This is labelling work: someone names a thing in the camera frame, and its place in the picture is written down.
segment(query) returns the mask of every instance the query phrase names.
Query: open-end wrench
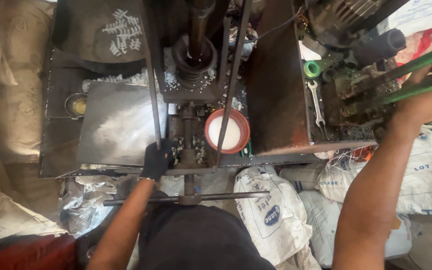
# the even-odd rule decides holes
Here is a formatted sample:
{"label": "open-end wrench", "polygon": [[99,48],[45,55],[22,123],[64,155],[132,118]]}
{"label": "open-end wrench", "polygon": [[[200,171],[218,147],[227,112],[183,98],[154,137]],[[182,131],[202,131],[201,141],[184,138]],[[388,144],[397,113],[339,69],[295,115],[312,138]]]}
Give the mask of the open-end wrench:
{"label": "open-end wrench", "polygon": [[326,122],[325,122],[324,118],[321,116],[321,110],[319,108],[318,95],[316,94],[316,89],[318,89],[318,83],[315,80],[309,80],[308,86],[309,86],[309,89],[311,89],[312,100],[314,101],[314,108],[316,110],[316,125],[321,129],[321,134],[323,136],[325,136]]}

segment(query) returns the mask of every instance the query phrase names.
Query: blue logo on sack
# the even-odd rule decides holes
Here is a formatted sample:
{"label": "blue logo on sack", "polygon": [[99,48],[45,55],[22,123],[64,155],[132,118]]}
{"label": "blue logo on sack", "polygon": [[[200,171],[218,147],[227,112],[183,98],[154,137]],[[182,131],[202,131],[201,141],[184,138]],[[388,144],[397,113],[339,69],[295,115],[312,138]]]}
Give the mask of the blue logo on sack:
{"label": "blue logo on sack", "polygon": [[274,205],[273,207],[271,207],[271,209],[264,217],[264,224],[266,226],[273,226],[274,224],[276,224],[279,220],[279,213],[279,205]]}

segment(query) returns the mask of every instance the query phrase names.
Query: metal sheet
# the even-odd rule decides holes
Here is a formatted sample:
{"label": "metal sheet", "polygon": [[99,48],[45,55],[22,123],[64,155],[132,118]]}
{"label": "metal sheet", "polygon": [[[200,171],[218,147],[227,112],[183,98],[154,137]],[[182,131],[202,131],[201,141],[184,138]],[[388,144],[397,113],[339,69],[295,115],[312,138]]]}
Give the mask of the metal sheet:
{"label": "metal sheet", "polygon": [[[165,135],[167,104],[158,94],[159,121]],[[147,86],[93,81],[89,85],[78,162],[143,165],[146,147],[156,141]]]}

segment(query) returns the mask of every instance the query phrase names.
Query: white powder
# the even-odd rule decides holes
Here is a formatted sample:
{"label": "white powder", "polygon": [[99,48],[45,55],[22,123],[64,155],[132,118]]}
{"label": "white powder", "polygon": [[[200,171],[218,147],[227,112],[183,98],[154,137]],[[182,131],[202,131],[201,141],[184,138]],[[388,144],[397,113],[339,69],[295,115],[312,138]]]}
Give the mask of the white powder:
{"label": "white powder", "polygon": [[[213,121],[209,124],[208,135],[211,142],[218,146],[219,141],[219,132],[221,131],[221,124],[223,123],[223,117],[218,116],[214,118]],[[236,123],[235,120],[229,118],[227,122],[226,134],[224,136],[223,141],[223,150],[230,150],[235,148],[240,141],[241,131],[240,127]]]}

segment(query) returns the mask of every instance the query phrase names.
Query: black work glove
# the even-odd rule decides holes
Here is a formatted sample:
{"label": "black work glove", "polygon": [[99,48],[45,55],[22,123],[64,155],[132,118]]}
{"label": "black work glove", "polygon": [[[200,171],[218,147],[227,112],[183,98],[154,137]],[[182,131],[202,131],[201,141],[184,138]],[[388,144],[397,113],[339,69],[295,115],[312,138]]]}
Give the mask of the black work glove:
{"label": "black work glove", "polygon": [[144,154],[144,166],[139,177],[159,182],[159,178],[168,171],[169,163],[173,160],[171,148],[176,145],[177,142],[170,139],[161,139],[161,150],[159,151],[156,143],[148,145]]}

